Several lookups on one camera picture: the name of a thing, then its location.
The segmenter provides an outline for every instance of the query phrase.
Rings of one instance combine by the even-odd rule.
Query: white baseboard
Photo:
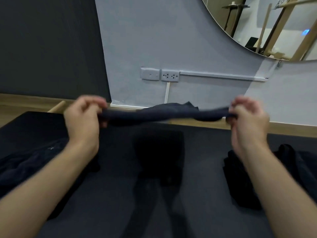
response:
[[[144,109],[144,108],[148,108],[148,107],[141,107],[141,106],[113,104],[112,102],[110,104],[110,107],[113,107],[113,108],[130,108],[130,109]]]

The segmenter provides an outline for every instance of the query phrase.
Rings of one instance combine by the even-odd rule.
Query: white cable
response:
[[[167,100],[168,100],[168,93],[170,92],[170,82],[167,82],[166,84],[166,92],[165,92],[165,100],[164,100],[164,103],[167,103]]]

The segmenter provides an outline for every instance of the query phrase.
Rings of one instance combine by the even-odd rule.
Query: black cloth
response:
[[[282,162],[294,180],[317,203],[317,155],[296,151],[288,144],[282,144],[274,155]],[[224,174],[230,195],[241,207],[260,210],[260,201],[243,164],[234,151],[224,159]]]
[[[67,143],[68,138],[61,138],[34,150],[16,152],[0,159],[0,198],[43,168],[65,148]],[[100,166],[97,157],[95,157],[57,204],[48,220],[60,214],[73,192],[76,191],[84,181],[86,175],[89,172],[97,172],[99,169]]]
[[[166,103],[144,108],[135,112],[124,112],[105,109],[100,115],[100,120],[108,120],[112,126],[129,126],[144,122],[162,121],[176,118],[193,118],[198,121],[217,121],[223,117],[235,116],[229,113],[229,108],[218,108],[200,111],[190,102],[185,104]]]

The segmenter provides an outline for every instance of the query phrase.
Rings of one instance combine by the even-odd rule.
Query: blank wall plate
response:
[[[178,82],[179,71],[162,69],[161,80],[165,82]]]
[[[143,80],[159,80],[159,69],[155,68],[141,68],[141,79]]]

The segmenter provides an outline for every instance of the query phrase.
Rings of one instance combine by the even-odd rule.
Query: black mat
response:
[[[184,133],[182,183],[171,205],[173,214],[180,217],[176,220],[181,222],[171,218],[160,181],[147,180],[150,185],[141,187],[144,193],[155,194],[155,199],[151,198],[153,195],[143,196],[141,203],[146,207],[149,200],[154,200],[153,210],[140,216],[140,221],[133,220],[132,225],[142,235],[130,237],[177,238],[180,235],[176,236],[173,228],[180,227],[179,224],[186,226],[180,227],[187,231],[185,237],[273,237],[262,212],[239,208],[230,197],[222,171],[223,158],[231,149],[228,130],[158,123],[102,130],[100,172],[87,177],[62,213],[46,222],[37,237],[128,237],[125,230],[131,225],[136,207],[135,187],[142,171],[132,139],[144,128]],[[28,112],[0,129],[0,157],[65,135],[61,115]],[[295,149],[317,153],[316,139],[312,138],[269,135],[269,143],[273,149],[288,143]]]

